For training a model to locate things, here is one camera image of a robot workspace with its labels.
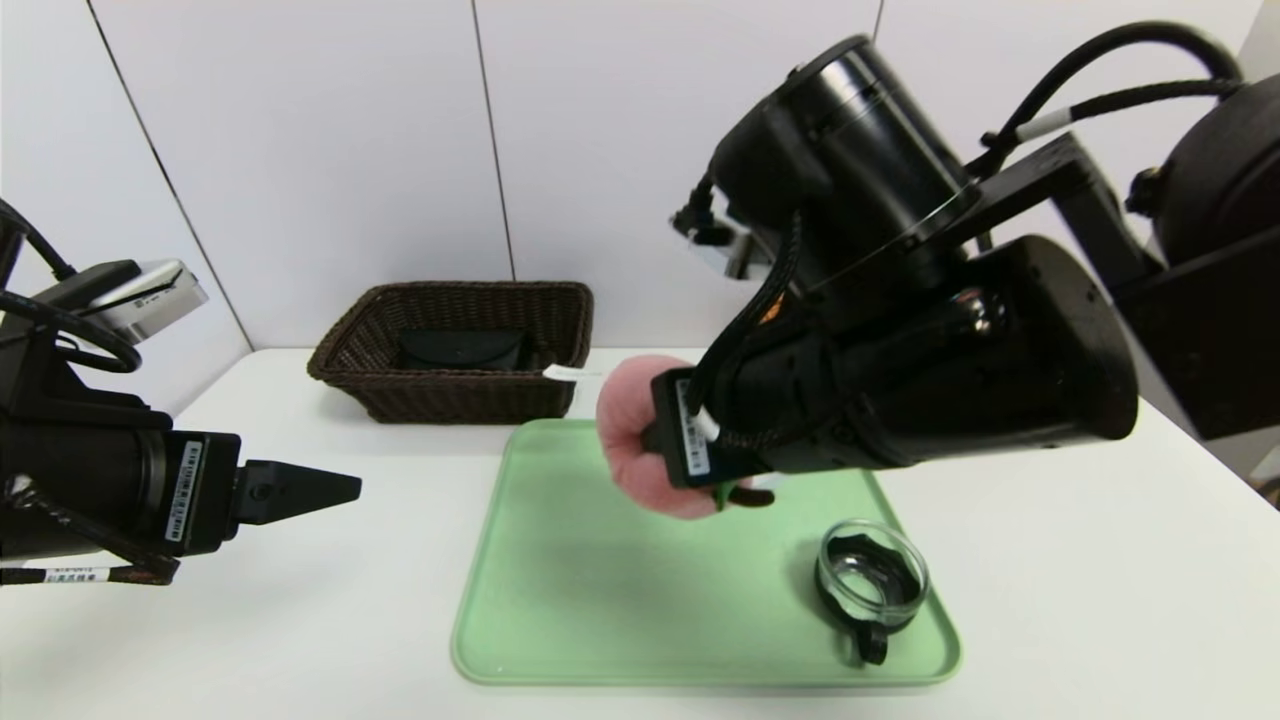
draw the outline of panel seam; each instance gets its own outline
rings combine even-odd
[[[244,323],[241,322],[239,313],[236,311],[236,304],[232,302],[230,295],[227,293],[227,287],[223,284],[221,278],[218,277],[218,269],[214,268],[212,260],[209,258],[209,252],[205,250],[205,245],[200,241],[200,233],[196,232],[196,227],[191,223],[191,215],[187,214],[187,208],[182,204],[182,197],[178,196],[178,190],[173,186],[173,179],[169,177],[169,170],[164,167],[164,160],[160,159],[160,152],[156,150],[155,142],[151,141],[151,133],[147,131],[147,126],[142,122],[142,113],[138,111],[138,104],[133,101],[133,94],[129,91],[129,83],[124,81],[124,73],[120,72],[120,64],[115,60],[115,53],[111,51],[111,44],[106,40],[106,32],[102,29],[102,22],[97,18],[97,9],[93,8],[93,0],[84,0],[88,6],[88,13],[93,18],[93,26],[97,28],[97,36],[102,40],[102,47],[106,50],[108,59],[111,60],[111,68],[115,70],[115,77],[120,81],[120,88],[124,90],[124,97],[129,101],[129,108],[133,110],[133,118],[138,123],[138,128],[142,131],[143,140],[147,141],[147,147],[151,149],[151,156],[155,158],[156,167],[160,168],[160,176],[164,178],[165,184],[169,187],[169,195],[173,196],[174,204],[178,206],[178,213],[182,214],[182,222],[187,225],[187,232],[191,233],[191,238],[196,242],[196,249],[200,251],[200,256],[205,259],[205,265],[209,266],[209,274],[214,278],[214,284],[218,286],[218,291],[223,296],[223,301],[227,304],[227,309],[232,314],[232,319],[236,322],[237,329],[239,329],[241,337],[244,338],[244,345],[248,346],[250,352],[257,350],[253,346],[253,341],[248,337],[248,332],[244,329]]]
[[[498,178],[498,204],[502,206],[502,231],[507,236],[507,261],[511,264],[511,279],[516,279],[516,251],[511,246],[511,220],[507,217],[507,192],[502,184],[502,161],[498,159],[498,131],[493,122],[493,99],[489,97],[489,73],[484,64],[484,42],[480,40],[480,10],[476,0],[471,0],[471,22],[476,29],[476,54],[480,58],[480,83],[484,87],[484,109],[489,117],[489,142],[493,146],[493,169]]]

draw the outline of black pouch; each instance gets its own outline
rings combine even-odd
[[[399,333],[402,370],[515,372],[527,355],[524,331],[431,331]]]

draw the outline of brown wicker basket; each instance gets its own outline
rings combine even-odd
[[[538,370],[402,370],[402,329],[525,331],[535,368],[581,368],[591,345],[591,291],[561,282],[416,282],[366,292],[307,363],[379,423],[520,424],[562,418],[573,384]]]

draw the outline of barcode label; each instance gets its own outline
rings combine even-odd
[[[182,533],[187,529],[191,492],[196,487],[196,470],[200,469],[200,456],[204,454],[205,445],[200,442],[188,442],[182,448],[182,464],[178,465],[178,484],[173,488],[173,507],[169,510],[169,525],[164,533],[164,539],[169,542],[182,542]]]
[[[694,416],[689,414],[689,405],[685,402],[685,393],[689,392],[689,380],[676,380],[676,401],[680,406],[680,424],[685,429],[685,465],[690,475],[705,475],[712,471],[712,460],[707,455],[707,438]]]
[[[105,583],[110,574],[110,568],[50,568],[45,583]]]

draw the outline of label sticker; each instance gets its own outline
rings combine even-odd
[[[182,542],[182,533],[187,529],[191,492],[196,487],[196,470],[200,469],[200,456],[204,454],[205,445],[201,442],[188,442],[182,450],[178,484],[173,488],[173,507],[169,510],[169,525],[164,533],[164,539],[169,542]]]
[[[566,368],[564,365],[548,365],[543,370],[543,377],[549,380],[559,380],[562,383],[576,383],[586,378],[599,378],[603,373],[596,370],[584,370],[581,368]]]
[[[685,465],[689,468],[690,475],[705,475],[712,471],[712,461],[707,455],[707,438],[694,424],[694,416],[689,414],[689,404],[685,402],[687,392],[689,380],[676,380],[680,425],[685,430]]]
[[[105,583],[110,568],[50,568],[45,570],[46,583]]]

